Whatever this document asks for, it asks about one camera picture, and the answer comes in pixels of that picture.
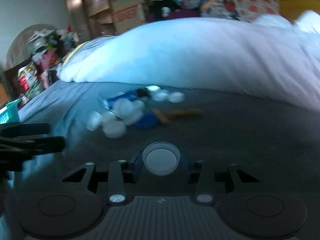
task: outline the mattress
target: mattress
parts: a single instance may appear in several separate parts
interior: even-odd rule
[[[105,98],[140,87],[57,81],[31,100],[19,111],[21,121],[49,123],[52,135],[64,136],[67,146],[62,153],[38,156],[25,163],[24,171],[15,174],[16,191],[48,185],[86,162],[105,167],[115,160],[128,160],[155,141],[167,141],[191,161],[214,162],[218,171],[225,170],[228,163],[238,163],[255,171],[261,180],[299,194],[308,209],[300,237],[311,239],[311,235],[316,239],[320,234],[315,223],[320,211],[315,201],[320,192],[319,113],[240,94],[164,87],[183,92],[185,101],[173,104],[150,100],[146,112],[153,108],[163,112],[199,108],[204,117],[176,120],[150,130],[133,125],[119,139],[107,138],[101,128],[94,132],[86,128],[93,111],[105,111]]]

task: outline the green plastic basket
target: green plastic basket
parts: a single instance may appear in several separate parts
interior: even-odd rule
[[[18,103],[20,99],[7,103],[4,108],[0,110],[0,124],[9,122],[20,122],[18,114]]]

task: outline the black circular plate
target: black circular plate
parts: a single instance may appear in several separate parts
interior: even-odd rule
[[[78,234],[92,226],[101,213],[101,201],[92,192],[25,193],[17,200],[20,225],[39,237]]]
[[[307,216],[303,201],[291,193],[230,193],[219,213],[235,231],[266,239],[295,235]]]

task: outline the silver screw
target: silver screw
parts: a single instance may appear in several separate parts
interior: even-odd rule
[[[120,195],[120,194],[115,194],[115,195],[110,196],[109,200],[113,203],[120,203],[125,200],[125,196]]]
[[[199,202],[208,203],[212,201],[212,197],[210,195],[203,194],[203,195],[198,195],[197,200]]]

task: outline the blue lid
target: blue lid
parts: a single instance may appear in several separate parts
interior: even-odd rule
[[[149,129],[152,127],[155,127],[159,122],[158,117],[153,114],[145,114],[140,121],[136,122],[136,126],[138,126],[140,129]]]

